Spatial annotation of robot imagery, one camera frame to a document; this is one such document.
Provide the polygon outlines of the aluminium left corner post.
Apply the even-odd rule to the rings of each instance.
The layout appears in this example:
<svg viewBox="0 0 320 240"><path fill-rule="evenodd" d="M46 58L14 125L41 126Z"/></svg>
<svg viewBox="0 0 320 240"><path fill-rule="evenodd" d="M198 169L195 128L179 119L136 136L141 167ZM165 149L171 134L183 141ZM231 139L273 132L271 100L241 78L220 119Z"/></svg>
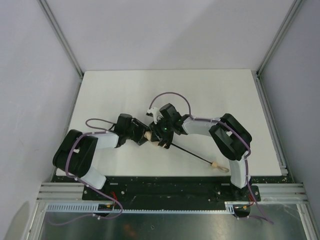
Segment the aluminium left corner post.
<svg viewBox="0 0 320 240"><path fill-rule="evenodd" d="M82 80L84 77L84 72L82 71L80 64L78 63L74 52L70 44L68 43L67 38L65 37L53 11L51 10L50 5L48 4L47 0L37 0L37 3L42 10L44 16L46 17L49 25L51 26L57 40L59 41L62 49L64 50L66 56L68 57L69 61L71 62L74 70L76 71L78 77Z"/></svg>

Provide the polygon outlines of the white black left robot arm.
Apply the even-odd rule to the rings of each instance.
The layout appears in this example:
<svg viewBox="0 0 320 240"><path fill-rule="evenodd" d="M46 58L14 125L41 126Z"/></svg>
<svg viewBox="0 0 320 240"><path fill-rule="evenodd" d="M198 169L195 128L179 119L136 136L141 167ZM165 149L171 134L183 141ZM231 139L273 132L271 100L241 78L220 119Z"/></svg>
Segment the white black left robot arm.
<svg viewBox="0 0 320 240"><path fill-rule="evenodd" d="M87 127L93 129L91 132L69 130L56 151L52 164L68 177L101 190L107 177L92 164L96 150L119 148L127 140L141 146L148 141L145 133L150 128L126 113L120 114L116 123L111 122L109 129L92 126L89 124L91 120L90 118L85 122Z"/></svg>

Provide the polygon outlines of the aluminium right side rail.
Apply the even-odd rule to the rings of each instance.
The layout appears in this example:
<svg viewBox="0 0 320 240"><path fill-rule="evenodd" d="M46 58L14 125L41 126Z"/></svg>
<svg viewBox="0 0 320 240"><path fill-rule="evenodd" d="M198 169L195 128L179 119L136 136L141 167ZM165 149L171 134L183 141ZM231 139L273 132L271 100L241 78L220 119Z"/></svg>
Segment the aluminium right side rail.
<svg viewBox="0 0 320 240"><path fill-rule="evenodd" d="M252 71L252 76L254 80L254 84L260 99L260 103L262 106L262 110L264 112L264 116L268 125L269 133L271 136L272 144L275 149L275 153L278 159L279 167L281 170L281 174L283 176L287 176L289 174L288 166L286 163L286 157L283 151L283 147L279 138L279 134L277 131L275 119L272 113L271 106L268 101L268 97L266 94L266 91L264 89L263 83L261 79L259 78L256 71Z"/></svg>

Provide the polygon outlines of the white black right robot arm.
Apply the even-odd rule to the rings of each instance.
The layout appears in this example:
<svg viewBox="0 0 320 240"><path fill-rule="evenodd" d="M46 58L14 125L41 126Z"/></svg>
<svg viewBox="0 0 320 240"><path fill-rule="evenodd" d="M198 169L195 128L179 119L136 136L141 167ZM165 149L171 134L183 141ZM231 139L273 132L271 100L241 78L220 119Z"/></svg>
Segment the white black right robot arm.
<svg viewBox="0 0 320 240"><path fill-rule="evenodd" d="M161 108L151 107L146 115L153 118L150 133L146 134L148 140L163 148L170 148L175 134L211 137L229 160L231 186L252 192L247 160L252 136L233 115L226 113L218 118L195 117L191 113L181 115L170 103Z"/></svg>

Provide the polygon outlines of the aluminium corner frame post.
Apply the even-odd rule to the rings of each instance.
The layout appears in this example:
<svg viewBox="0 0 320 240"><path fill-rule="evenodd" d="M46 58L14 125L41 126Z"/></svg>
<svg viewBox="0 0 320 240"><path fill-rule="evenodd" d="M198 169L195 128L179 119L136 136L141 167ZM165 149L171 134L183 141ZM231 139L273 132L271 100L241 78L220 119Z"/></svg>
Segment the aluminium corner frame post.
<svg viewBox="0 0 320 240"><path fill-rule="evenodd" d="M305 0L294 0L292 2L287 14L285 15L279 29L277 30L271 42L271 45L269 46L266 54L262 59L262 62L256 70L256 74L258 77L261 76L265 71L268 63L272 59L276 50L279 48L280 44L282 43L284 37L286 36L288 30L290 29L291 25L293 24L296 16L298 15L300 9L302 8L305 2Z"/></svg>

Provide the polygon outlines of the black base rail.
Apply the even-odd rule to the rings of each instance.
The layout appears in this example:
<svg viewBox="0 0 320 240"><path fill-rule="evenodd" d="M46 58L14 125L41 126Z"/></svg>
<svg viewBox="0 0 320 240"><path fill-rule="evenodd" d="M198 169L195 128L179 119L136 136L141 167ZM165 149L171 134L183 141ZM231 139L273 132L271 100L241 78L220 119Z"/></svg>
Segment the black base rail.
<svg viewBox="0 0 320 240"><path fill-rule="evenodd" d="M249 192L231 185L229 176L109 176L100 193L84 187L85 201L113 197L126 211L215 211L225 202L247 202Z"/></svg>

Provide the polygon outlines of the aluminium front cross rail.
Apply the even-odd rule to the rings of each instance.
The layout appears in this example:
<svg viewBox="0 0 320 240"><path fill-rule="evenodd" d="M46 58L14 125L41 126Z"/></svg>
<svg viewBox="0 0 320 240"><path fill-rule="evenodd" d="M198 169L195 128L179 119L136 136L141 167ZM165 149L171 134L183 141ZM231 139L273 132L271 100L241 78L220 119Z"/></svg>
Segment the aluminium front cross rail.
<svg viewBox="0 0 320 240"><path fill-rule="evenodd" d="M309 202L302 183L257 183L262 204L307 204ZM44 182L41 184L39 202L83 202L84 185L72 182Z"/></svg>

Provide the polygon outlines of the beige folding umbrella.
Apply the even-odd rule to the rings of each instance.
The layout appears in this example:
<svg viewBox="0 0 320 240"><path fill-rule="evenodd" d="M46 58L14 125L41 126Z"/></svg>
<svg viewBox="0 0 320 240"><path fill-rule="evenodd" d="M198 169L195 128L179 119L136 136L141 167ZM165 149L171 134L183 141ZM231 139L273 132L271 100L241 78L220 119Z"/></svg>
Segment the beige folding umbrella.
<svg viewBox="0 0 320 240"><path fill-rule="evenodd" d="M144 137L145 137L149 142L151 142L153 145L155 145L155 146L162 147L162 148L164 148L164 147L167 146L166 144L160 145L160 142L159 142L159 141L153 141L153 140L152 140L152 132L151 132L151 131L147 131L147 132L144 134ZM182 148L182 147L180 147L180 146L178 146L178 145L176 145L176 144L173 144L173 143L172 143L171 145L174 146L174 147L176 147L176 148L178 148L179 150L182 150L182 151L184 151L184 152L186 152L186 153L188 153L188 154L191 154L192 156L194 156L194 157L196 157L196 158L198 158L198 159L200 159L200 160L202 160L202 161L210 164L213 169L217 169L217 170L219 170L219 171L222 172L222 173L229 173L229 172L230 172L230 169L229 169L229 168L224 167L224 166L221 166L221 165L219 165L217 162L214 162L214 161L213 161L213 162L210 162L210 161L208 161L208 160L206 160L206 159L204 159L204 158L202 158L202 157L200 157L200 156L198 156L198 155L196 155L196 154L194 154L194 153L192 153L192 152L190 152L190 151L187 151L186 149L184 149L184 148Z"/></svg>

